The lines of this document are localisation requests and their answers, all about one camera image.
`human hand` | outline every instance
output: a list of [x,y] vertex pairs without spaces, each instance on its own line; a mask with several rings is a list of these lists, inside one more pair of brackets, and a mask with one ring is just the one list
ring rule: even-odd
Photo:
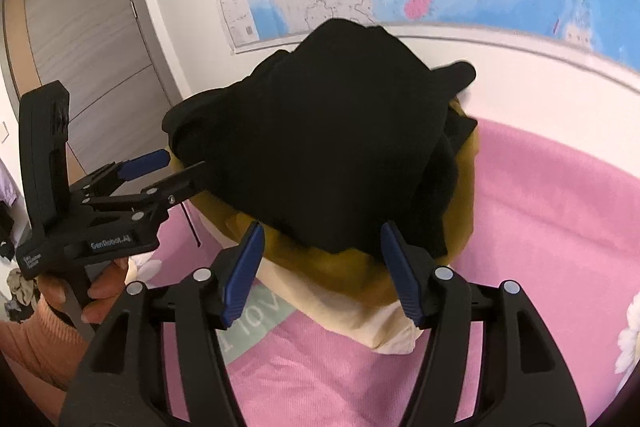
[[[82,321],[84,323],[101,324],[106,318],[124,289],[124,280],[127,276],[128,267],[129,259],[127,257],[116,259],[94,281],[87,291],[87,295],[95,300],[82,310]],[[49,306],[58,311],[63,311],[66,294],[62,280],[50,274],[40,275],[38,277],[38,288],[49,303]]]

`black cloth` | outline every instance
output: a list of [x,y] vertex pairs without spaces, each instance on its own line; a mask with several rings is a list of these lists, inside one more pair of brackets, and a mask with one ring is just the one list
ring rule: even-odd
[[0,257],[9,261],[14,259],[15,247],[11,239],[11,231],[14,227],[14,218],[9,215],[9,207],[4,201],[0,201]]
[[15,378],[2,352],[0,352],[0,425],[54,427]]
[[4,313],[11,322],[23,323],[34,314],[34,309],[31,304],[21,304],[14,295],[10,301],[4,303]]
[[210,192],[302,245],[382,259],[393,219],[438,258],[455,154],[476,126],[449,102],[475,76],[467,62],[430,70],[383,28],[333,19],[178,104],[162,129],[183,165],[208,162]]

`pink region on map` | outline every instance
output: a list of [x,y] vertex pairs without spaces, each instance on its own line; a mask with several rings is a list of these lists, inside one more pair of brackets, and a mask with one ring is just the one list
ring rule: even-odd
[[404,14],[410,21],[417,21],[429,13],[430,6],[431,0],[408,0],[404,3]]

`purple cloth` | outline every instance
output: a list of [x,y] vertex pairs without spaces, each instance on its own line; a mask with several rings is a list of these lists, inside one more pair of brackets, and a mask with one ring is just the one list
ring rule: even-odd
[[[481,121],[479,130],[475,232],[454,267],[473,282],[523,285],[594,421],[620,381],[618,334],[640,290],[640,180],[507,126]],[[474,407],[478,326],[459,418]],[[391,427],[401,420],[426,340],[410,355],[378,355],[296,312],[228,370],[250,426]],[[165,354],[173,413],[187,419],[169,327]]]
[[6,203],[6,206],[14,204],[18,197],[18,190],[15,188],[14,179],[9,174],[6,166],[0,160],[0,200]]

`clothing pile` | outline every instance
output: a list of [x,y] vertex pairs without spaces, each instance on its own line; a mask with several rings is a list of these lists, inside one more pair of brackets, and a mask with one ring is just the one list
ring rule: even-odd
[[18,268],[9,272],[6,283],[11,292],[11,300],[4,303],[4,312],[11,322],[24,322],[33,315],[40,300],[38,284],[35,279],[25,279]]
[[258,278],[325,328],[382,353],[406,353],[380,226],[441,264],[472,231],[477,122],[456,96],[467,62],[430,70],[383,28],[334,19],[241,82],[201,92],[162,122],[174,169],[205,160],[193,198],[217,239],[266,228]]

